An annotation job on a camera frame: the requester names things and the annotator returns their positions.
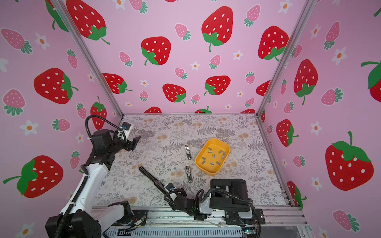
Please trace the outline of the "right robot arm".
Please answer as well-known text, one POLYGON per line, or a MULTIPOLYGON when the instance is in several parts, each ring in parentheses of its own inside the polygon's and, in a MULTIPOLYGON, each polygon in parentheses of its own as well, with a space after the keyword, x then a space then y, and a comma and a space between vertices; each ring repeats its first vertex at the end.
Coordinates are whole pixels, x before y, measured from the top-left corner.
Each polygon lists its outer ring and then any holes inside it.
POLYGON ((163 187, 164 200, 176 211, 192 216, 196 221, 204 221, 215 211, 224 212, 224 221, 228 225, 245 227, 264 225, 263 211, 254 207, 248 195, 247 182, 243 179, 212 179, 210 189, 196 193, 188 198, 183 188, 168 183, 163 187))

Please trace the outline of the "yellow plastic tray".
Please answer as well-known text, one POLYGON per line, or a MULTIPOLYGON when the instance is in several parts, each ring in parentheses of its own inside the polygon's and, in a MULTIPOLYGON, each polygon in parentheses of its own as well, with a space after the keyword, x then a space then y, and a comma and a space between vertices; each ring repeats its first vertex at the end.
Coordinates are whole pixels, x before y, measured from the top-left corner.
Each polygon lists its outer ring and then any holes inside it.
POLYGON ((230 153, 230 146, 216 138, 206 142, 195 158, 197 168, 209 176, 218 174, 230 153))

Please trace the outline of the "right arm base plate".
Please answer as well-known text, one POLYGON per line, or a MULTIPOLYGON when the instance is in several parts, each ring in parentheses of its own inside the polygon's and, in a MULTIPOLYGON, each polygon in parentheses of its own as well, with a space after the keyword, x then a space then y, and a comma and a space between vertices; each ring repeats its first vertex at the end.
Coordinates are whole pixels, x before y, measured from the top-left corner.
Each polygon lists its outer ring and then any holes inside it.
POLYGON ((249 212, 225 211, 225 222, 227 225, 245 227, 247 225, 264 225, 265 216, 261 209, 251 208, 249 212))

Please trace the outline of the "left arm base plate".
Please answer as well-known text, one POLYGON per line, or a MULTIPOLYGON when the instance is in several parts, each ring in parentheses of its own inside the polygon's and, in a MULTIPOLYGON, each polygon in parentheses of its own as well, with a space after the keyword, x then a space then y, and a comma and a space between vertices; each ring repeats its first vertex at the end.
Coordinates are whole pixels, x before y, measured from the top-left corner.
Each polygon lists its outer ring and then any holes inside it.
POLYGON ((124 217, 121 220, 115 222, 113 225, 114 226, 127 226, 131 227, 138 223, 139 226, 145 226, 146 225, 146 220, 147 220, 147 215, 148 215, 148 210, 132 210, 132 217, 124 217))

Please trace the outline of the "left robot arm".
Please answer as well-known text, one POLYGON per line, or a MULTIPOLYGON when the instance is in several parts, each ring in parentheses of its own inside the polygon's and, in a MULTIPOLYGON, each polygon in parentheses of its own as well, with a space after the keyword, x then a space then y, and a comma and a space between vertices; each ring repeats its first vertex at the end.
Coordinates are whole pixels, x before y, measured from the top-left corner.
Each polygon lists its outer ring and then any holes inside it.
POLYGON ((109 173, 116 154, 121 150, 135 150, 140 137, 128 139, 132 125, 122 123, 114 125, 115 131, 103 129, 90 133, 88 122, 85 128, 93 145, 92 152, 85 164, 81 165, 83 176, 76 188, 73 198, 69 200, 59 215, 50 217, 45 229, 50 238, 100 238, 115 223, 131 225, 133 231, 141 226, 144 219, 135 217, 128 202, 111 204, 99 216, 93 217, 93 203, 102 181, 109 173))

